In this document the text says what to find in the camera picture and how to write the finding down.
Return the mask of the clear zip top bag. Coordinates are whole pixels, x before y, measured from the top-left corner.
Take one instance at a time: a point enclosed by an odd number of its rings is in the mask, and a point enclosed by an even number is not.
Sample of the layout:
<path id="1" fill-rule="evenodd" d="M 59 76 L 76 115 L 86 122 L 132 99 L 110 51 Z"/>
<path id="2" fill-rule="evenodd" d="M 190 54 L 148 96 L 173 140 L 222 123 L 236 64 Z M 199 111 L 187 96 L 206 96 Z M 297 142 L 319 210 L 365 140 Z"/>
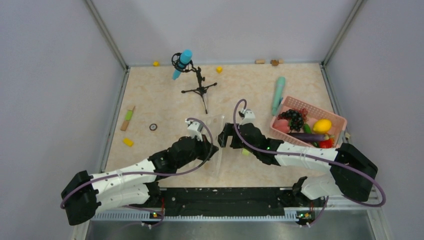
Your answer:
<path id="1" fill-rule="evenodd" d="M 219 134 L 224 128 L 225 116 L 222 114 L 208 115 L 202 121 L 208 127 L 212 134 L 213 145 L 216 147 L 216 151 L 210 157 L 210 159 L 203 165 L 202 169 L 205 170 L 206 174 L 211 178 L 218 178 L 220 175 L 220 167 L 222 161 L 222 148 L 219 143 Z"/>

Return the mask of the black grape bunch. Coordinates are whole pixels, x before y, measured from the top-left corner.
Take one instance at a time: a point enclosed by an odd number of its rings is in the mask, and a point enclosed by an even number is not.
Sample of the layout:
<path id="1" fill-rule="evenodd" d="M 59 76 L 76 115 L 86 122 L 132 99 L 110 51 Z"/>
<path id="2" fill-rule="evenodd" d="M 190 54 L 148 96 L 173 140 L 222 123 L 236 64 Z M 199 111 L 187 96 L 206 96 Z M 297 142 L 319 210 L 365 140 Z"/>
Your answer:
<path id="1" fill-rule="evenodd" d="M 305 124 L 305 117 L 304 115 L 294 109 L 289 109 L 287 111 L 284 111 L 278 115 L 278 119 L 283 119 L 288 121 L 289 130 L 300 132 L 302 127 Z"/>

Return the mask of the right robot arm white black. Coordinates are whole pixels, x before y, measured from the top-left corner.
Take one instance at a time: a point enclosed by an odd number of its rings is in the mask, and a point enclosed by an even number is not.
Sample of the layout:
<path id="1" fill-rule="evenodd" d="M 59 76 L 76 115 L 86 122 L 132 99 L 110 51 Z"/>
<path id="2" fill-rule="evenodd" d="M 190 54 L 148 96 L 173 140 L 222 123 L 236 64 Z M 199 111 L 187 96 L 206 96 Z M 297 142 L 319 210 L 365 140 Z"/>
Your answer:
<path id="1" fill-rule="evenodd" d="M 378 167 L 350 143 L 336 148 L 316 148 L 295 145 L 280 139 L 268 138 L 252 123 L 226 123 L 218 135 L 224 148 L 228 137 L 230 147 L 246 149 L 266 165 L 292 166 L 319 171 L 319 176 L 304 176 L 293 185 L 293 200 L 307 206 L 312 200 L 327 196 L 344 196 L 363 205 L 368 203 L 373 187 L 380 189 L 375 178 Z"/>

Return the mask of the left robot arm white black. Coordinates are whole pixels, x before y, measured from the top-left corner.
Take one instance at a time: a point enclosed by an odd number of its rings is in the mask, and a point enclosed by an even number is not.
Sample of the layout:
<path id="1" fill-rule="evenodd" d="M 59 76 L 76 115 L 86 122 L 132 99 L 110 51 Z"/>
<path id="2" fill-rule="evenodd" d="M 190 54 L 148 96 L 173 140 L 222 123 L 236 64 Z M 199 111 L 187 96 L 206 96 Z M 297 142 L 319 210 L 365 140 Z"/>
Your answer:
<path id="1" fill-rule="evenodd" d="M 161 198 L 159 180 L 178 176 L 179 169 L 195 160 L 204 165 L 218 150 L 205 135 L 201 139 L 183 136 L 167 149 L 130 166 L 96 174 L 80 171 L 62 190 L 60 208 L 65 210 L 69 225 L 76 226 L 118 207 L 154 207 Z"/>

